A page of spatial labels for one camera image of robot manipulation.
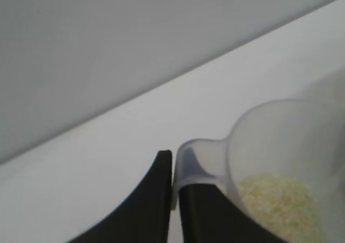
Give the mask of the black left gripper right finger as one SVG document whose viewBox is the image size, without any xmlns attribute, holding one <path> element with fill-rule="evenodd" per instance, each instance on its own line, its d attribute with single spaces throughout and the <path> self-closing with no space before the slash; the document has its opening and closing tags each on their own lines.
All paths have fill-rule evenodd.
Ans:
<svg viewBox="0 0 345 243">
<path fill-rule="evenodd" d="M 235 207 L 215 185 L 179 190 L 184 242 L 269 242 L 270 234 Z"/>
</svg>

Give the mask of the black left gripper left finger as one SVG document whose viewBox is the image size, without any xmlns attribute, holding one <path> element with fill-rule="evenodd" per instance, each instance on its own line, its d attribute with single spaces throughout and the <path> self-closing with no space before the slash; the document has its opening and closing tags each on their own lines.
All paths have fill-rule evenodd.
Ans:
<svg viewBox="0 0 345 243">
<path fill-rule="evenodd" d="M 159 151 L 133 192 L 101 222 L 71 242 L 167 242 L 172 152 Z"/>
</svg>

